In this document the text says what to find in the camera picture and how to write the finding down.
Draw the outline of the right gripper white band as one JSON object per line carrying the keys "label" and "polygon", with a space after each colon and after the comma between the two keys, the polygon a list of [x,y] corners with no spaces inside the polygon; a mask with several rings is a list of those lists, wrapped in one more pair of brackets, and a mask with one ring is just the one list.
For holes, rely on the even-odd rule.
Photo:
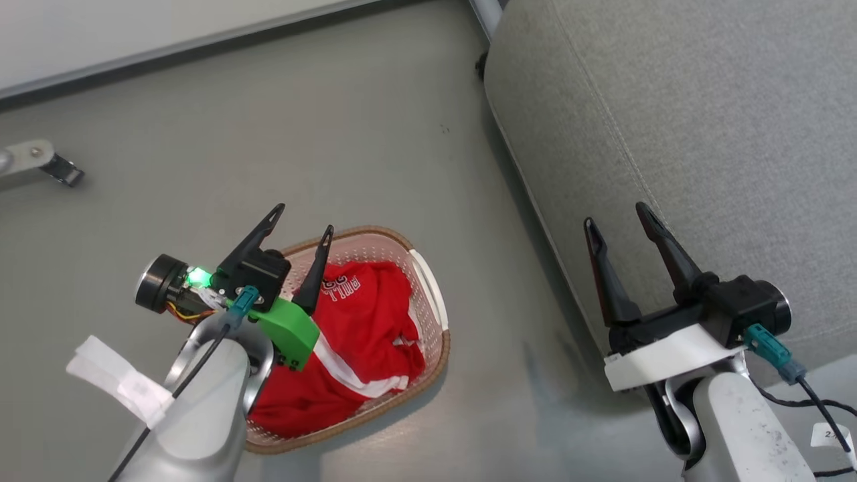
{"label": "right gripper white band", "polygon": [[677,305],[642,314],[619,280],[596,222],[585,219],[598,300],[609,328],[611,354],[604,372],[613,391],[634,390],[712,366],[741,351],[745,332],[755,324],[774,335],[789,330],[789,302],[767,281],[739,276],[715,282],[705,274],[697,294],[694,283],[703,272],[648,204],[637,202],[635,210],[670,275]]}

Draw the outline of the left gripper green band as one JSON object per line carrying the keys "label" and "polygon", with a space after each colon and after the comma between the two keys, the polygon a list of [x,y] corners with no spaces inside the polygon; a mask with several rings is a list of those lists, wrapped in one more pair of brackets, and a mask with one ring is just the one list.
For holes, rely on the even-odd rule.
{"label": "left gripper green band", "polygon": [[289,370],[303,370],[319,339],[312,318],[324,281],[335,228],[328,225],[319,239],[315,257],[293,301],[282,298],[291,263],[276,250],[261,249],[262,241],[276,228],[285,204],[277,204],[229,255],[208,272],[172,256],[160,255],[138,281],[135,302],[156,313],[171,311],[187,323],[226,311],[238,302],[246,287],[258,298],[249,306],[245,321],[255,323],[277,351],[277,362]]}

